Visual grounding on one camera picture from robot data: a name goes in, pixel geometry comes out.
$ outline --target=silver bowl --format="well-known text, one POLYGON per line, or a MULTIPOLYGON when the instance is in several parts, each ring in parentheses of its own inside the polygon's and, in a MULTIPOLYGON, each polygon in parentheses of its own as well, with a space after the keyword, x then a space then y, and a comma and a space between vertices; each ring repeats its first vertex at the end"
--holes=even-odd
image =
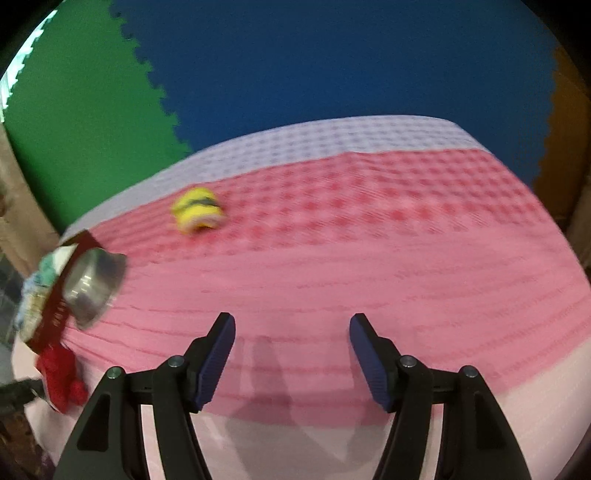
POLYGON ((111 306, 125 276, 126 256, 91 248, 76 261, 62 295, 80 330, 90 328, 111 306))

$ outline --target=blue foam mat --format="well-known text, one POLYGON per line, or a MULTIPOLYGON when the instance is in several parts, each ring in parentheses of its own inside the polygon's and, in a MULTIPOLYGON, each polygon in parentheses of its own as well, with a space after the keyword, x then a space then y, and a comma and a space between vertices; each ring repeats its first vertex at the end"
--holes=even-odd
POLYGON ((519 0, 113 0, 194 150, 356 115, 458 123, 522 181, 544 154, 556 39, 519 0))

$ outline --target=red cloth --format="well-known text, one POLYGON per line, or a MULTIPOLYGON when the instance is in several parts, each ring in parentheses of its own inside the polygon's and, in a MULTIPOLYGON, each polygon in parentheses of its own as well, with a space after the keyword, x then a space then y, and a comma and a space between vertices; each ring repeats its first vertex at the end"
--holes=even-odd
POLYGON ((53 408, 65 413, 70 406, 84 405, 88 389, 78 378, 76 356, 69 348, 58 343, 42 351, 35 365, 43 376, 46 395, 53 408))

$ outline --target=pink tablecloth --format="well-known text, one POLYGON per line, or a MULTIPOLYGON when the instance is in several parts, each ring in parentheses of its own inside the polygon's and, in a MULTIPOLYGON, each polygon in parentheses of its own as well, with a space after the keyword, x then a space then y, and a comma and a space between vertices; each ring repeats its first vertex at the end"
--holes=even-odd
MULTIPOLYGON (((153 201, 123 194, 111 202, 120 215, 101 206, 80 223, 102 215, 93 234, 129 258, 104 319, 87 332, 66 332, 91 384, 111 365, 148 369, 182 353, 220 311, 236 317, 235 347, 196 420, 214 478, 370 478, 387 417, 348 344, 356 312, 430 367, 474 364, 499 399, 522 392, 513 398, 521 420, 529 419, 523 428, 534 429, 539 415, 554 416, 554 424, 567 416, 545 410, 539 382, 589 348, 591 291, 555 224, 457 126, 416 117, 364 121, 314 122, 213 147, 176 171, 201 165, 200 174, 173 181, 169 171, 141 193, 134 187, 141 197, 152 185, 153 201), (353 148, 334 141, 333 127, 343 123, 354 130, 346 140, 357 142, 353 148), (222 200, 229 218, 222 229, 176 231, 170 205, 193 182, 222 200)), ((534 451, 523 438, 517 416, 508 417, 536 479, 553 478, 584 431, 567 432, 558 450, 548 439, 544 448, 556 454, 549 466, 542 447, 534 451)), ((577 423, 586 419, 586 427, 590 417, 583 411, 577 423)), ((64 422, 67 433, 73 421, 64 422)), ((149 420, 146 431, 159 478, 149 420)))

